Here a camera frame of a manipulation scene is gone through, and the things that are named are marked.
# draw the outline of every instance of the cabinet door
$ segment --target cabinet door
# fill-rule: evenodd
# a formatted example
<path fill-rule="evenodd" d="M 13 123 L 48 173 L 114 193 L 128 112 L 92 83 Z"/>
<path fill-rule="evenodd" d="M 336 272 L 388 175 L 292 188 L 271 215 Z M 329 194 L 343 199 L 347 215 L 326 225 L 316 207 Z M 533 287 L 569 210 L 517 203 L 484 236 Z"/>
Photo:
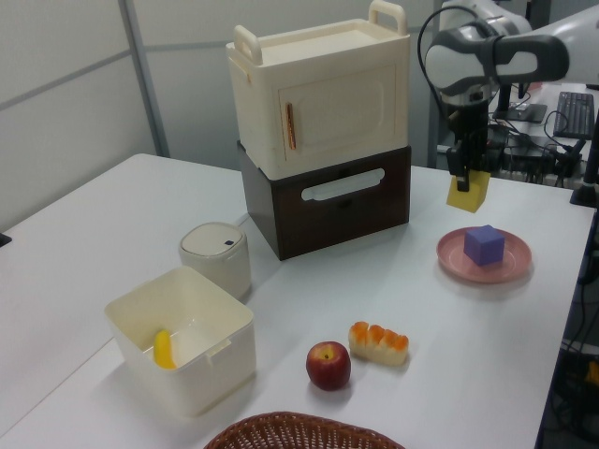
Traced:
<path fill-rule="evenodd" d="M 394 65 L 280 90 L 285 159 L 389 140 L 395 101 Z"/>

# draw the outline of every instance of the yellow banana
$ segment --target yellow banana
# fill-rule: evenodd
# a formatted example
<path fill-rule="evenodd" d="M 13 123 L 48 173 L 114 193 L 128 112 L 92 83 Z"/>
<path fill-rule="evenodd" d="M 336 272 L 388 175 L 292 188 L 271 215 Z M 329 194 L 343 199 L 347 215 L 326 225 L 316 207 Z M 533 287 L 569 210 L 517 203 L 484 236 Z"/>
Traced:
<path fill-rule="evenodd" d="M 161 330 L 154 337 L 153 360 L 159 367 L 165 369 L 177 368 L 175 362 L 172 361 L 172 351 L 170 348 L 170 334 L 166 330 Z"/>

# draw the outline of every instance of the yellow block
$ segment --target yellow block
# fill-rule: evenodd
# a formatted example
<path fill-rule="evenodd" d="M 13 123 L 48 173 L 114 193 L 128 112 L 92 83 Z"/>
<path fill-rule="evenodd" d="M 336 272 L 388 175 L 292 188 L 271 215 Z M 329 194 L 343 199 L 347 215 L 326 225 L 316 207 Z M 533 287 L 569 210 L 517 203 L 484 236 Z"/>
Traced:
<path fill-rule="evenodd" d="M 487 171 L 470 170 L 470 191 L 460 192 L 458 190 L 458 180 L 451 178 L 449 194 L 447 195 L 447 205 L 454 208 L 476 212 L 487 196 L 487 187 L 489 186 L 490 173 Z"/>

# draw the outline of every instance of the drawer handle slot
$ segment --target drawer handle slot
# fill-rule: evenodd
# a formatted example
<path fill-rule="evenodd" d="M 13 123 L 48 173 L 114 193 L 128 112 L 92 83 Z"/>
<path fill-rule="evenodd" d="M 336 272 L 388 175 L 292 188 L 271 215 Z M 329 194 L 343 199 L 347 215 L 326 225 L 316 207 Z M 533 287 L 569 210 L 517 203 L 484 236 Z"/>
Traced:
<path fill-rule="evenodd" d="M 374 187 L 381 183 L 385 177 L 385 170 L 377 168 L 375 170 L 359 173 L 340 180 L 325 182 L 324 184 L 314 185 L 303 189 L 301 199 L 309 201 L 324 201 L 336 196 L 351 194 L 360 190 Z"/>
<path fill-rule="evenodd" d="M 293 105 L 285 103 L 285 115 L 287 117 L 287 137 L 289 138 L 289 148 L 296 149 L 296 130 L 293 124 Z"/>

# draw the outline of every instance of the keyboard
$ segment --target keyboard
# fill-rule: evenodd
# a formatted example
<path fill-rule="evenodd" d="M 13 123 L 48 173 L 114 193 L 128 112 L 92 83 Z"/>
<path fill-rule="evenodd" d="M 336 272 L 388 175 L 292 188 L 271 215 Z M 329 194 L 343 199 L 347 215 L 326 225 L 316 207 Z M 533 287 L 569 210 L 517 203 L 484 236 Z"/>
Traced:
<path fill-rule="evenodd" d="M 592 94 L 560 92 L 553 136 L 590 140 L 595 126 Z"/>

